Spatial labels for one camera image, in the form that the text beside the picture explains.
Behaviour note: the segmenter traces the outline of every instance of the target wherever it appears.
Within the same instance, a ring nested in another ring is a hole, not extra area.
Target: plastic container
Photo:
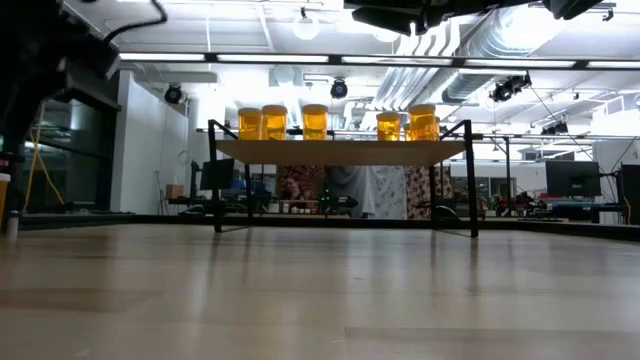
[[[400,140],[400,114],[385,112],[376,116],[378,119],[378,141]]]
[[[327,139],[328,113],[329,108],[324,105],[307,105],[302,108],[304,140]]]
[[[259,109],[238,110],[238,138],[240,140],[262,139],[262,113]]]
[[[262,108],[262,139],[284,140],[287,136],[287,108],[267,105]]]
[[[440,124],[436,119],[435,105],[416,105],[409,109],[412,141],[438,141]]]

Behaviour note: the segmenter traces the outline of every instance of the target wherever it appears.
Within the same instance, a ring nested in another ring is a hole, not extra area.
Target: shelf
[[[432,166],[464,151],[462,141],[216,140],[245,164]]]

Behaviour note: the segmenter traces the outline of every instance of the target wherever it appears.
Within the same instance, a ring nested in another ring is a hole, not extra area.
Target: computer monitor
[[[547,161],[549,196],[601,196],[600,166],[592,161]]]
[[[217,162],[218,189],[231,189],[233,184],[234,159],[222,159]],[[211,163],[202,164],[202,177],[200,178],[200,190],[212,190],[214,174],[211,171]]]

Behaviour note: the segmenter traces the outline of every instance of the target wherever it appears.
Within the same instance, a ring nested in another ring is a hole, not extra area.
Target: cable
[[[104,42],[106,44],[109,44],[116,36],[122,34],[125,31],[129,31],[129,30],[133,30],[133,29],[140,29],[140,28],[143,28],[143,27],[149,27],[149,26],[160,25],[160,24],[166,23],[167,20],[169,20],[169,17],[167,16],[167,12],[164,11],[164,8],[162,7],[162,5],[160,5],[158,0],[151,0],[151,4],[160,13],[160,19],[158,19],[158,20],[150,20],[150,21],[143,21],[143,22],[139,22],[139,23],[133,23],[133,24],[121,26],[121,27],[113,30],[112,32],[110,32],[109,35],[107,35],[104,38]]]
[[[540,100],[540,103],[542,104],[542,106],[544,106],[544,108],[547,110],[547,112],[549,113],[549,115],[551,115],[551,118],[555,121],[558,121],[558,119],[556,119],[556,116],[553,114],[553,112],[551,111],[551,109],[549,109],[549,107],[547,106],[547,104],[544,103],[544,100],[542,100],[542,98],[540,97],[540,95],[538,95],[538,92],[536,91],[536,89],[533,88],[533,86],[530,87],[531,91],[533,91],[533,93],[536,95],[536,97],[538,98],[538,100]],[[600,171],[602,171],[603,174],[606,173],[606,171],[604,171],[604,169],[600,166],[600,163],[598,163],[597,161],[595,161],[593,159],[593,157],[591,155],[589,155],[589,153],[587,153],[584,148],[582,146],[580,146],[580,144],[578,144],[578,142],[576,141],[576,139],[574,139],[573,136],[571,136],[571,134],[567,133],[567,136],[569,136],[569,139],[571,139],[571,141],[573,141],[578,148],[580,149],[580,151],[582,153],[584,153],[585,155],[587,155],[587,157],[589,157],[589,159],[591,159],[591,161],[595,162],[596,164],[598,164],[598,168],[600,169]],[[611,185],[611,179],[609,179],[608,176],[606,176],[607,182],[609,183],[609,190],[611,190],[611,196],[613,196],[613,194],[615,194],[615,191],[613,191],[613,185]],[[607,199],[607,196],[605,196],[604,194],[602,195],[602,197],[604,198],[605,201],[607,202],[614,202],[613,198],[609,197],[609,199]]]
[[[33,173],[36,169],[36,158],[38,157],[38,144],[40,143],[40,124],[44,119],[44,109],[45,103],[44,101],[40,105],[40,120],[38,121],[38,133],[36,134],[36,140],[33,141],[33,135],[31,135],[31,143],[33,144],[33,159],[31,159],[31,171],[29,171],[29,181],[27,182],[27,194],[25,195],[24,206],[22,207],[22,211],[27,210],[27,205],[29,205],[29,198],[31,197],[31,184],[33,183]]]
[[[624,198],[624,202],[627,203],[627,209],[629,209],[629,211],[627,211],[627,225],[631,225],[631,204],[629,204],[626,196],[622,195],[622,197]]]
[[[56,186],[53,184],[53,181],[49,176],[49,172],[47,171],[47,167],[45,166],[44,161],[42,160],[42,156],[40,156],[40,148],[39,148],[40,129],[41,129],[42,121],[44,119],[44,110],[45,110],[45,103],[42,102],[42,106],[40,110],[40,120],[38,122],[38,131],[36,132],[35,139],[33,138],[33,129],[29,130],[29,137],[31,139],[31,143],[33,144],[34,150],[33,150],[33,160],[31,161],[31,171],[29,173],[29,182],[27,183],[27,194],[25,196],[24,207],[22,208],[23,211],[25,211],[27,209],[27,206],[29,205],[29,199],[31,197],[31,184],[33,183],[33,173],[36,167],[36,159],[39,160],[40,162],[40,167],[42,167],[42,171],[44,172],[44,176],[47,178],[47,182],[49,183],[49,186],[51,186],[53,191],[56,193],[56,196],[58,197],[60,204],[64,205],[64,199],[60,195],[60,192],[58,191]]]
[[[631,146],[633,146],[633,143],[638,139],[637,136],[634,136],[633,139],[631,139],[631,142],[629,142],[629,146],[627,146],[627,148],[625,149],[625,151],[622,153],[622,155],[620,155],[620,157],[618,158],[618,161],[616,161],[615,164],[613,164],[613,167],[611,168],[610,172],[613,172],[616,169],[616,166],[618,166],[618,163],[622,160],[622,158],[627,155],[627,152],[629,152],[629,149],[631,149]]]
[[[42,167],[44,176],[47,178],[47,182],[49,183],[49,186],[51,186],[51,188],[53,189],[53,192],[56,193],[56,196],[58,197],[58,201],[60,201],[60,205],[64,205],[64,199],[62,198],[62,195],[60,195],[58,188],[56,188],[56,186],[53,184],[53,181],[51,180],[51,177],[49,176],[47,167],[44,165],[44,160],[42,160],[42,156],[40,156],[40,150],[37,150],[36,154],[37,154],[36,156],[38,157],[38,160],[40,161],[40,166]]]

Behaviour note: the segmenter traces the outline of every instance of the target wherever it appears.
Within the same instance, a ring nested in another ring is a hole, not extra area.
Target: fluorescent light
[[[451,59],[400,56],[343,56],[345,64],[431,65],[449,66]]]
[[[122,53],[125,61],[204,61],[204,54]]]
[[[589,61],[587,68],[638,69],[640,61]]]
[[[576,64],[568,60],[531,60],[531,59],[469,59],[465,66],[476,67],[515,67],[515,68],[570,68]]]
[[[328,63],[325,55],[219,54],[219,62]]]
[[[322,74],[304,74],[302,76],[302,79],[304,81],[321,81],[328,84],[333,79],[333,76]]]
[[[505,76],[525,76],[525,70],[497,70],[497,69],[460,69],[463,75],[505,75]]]

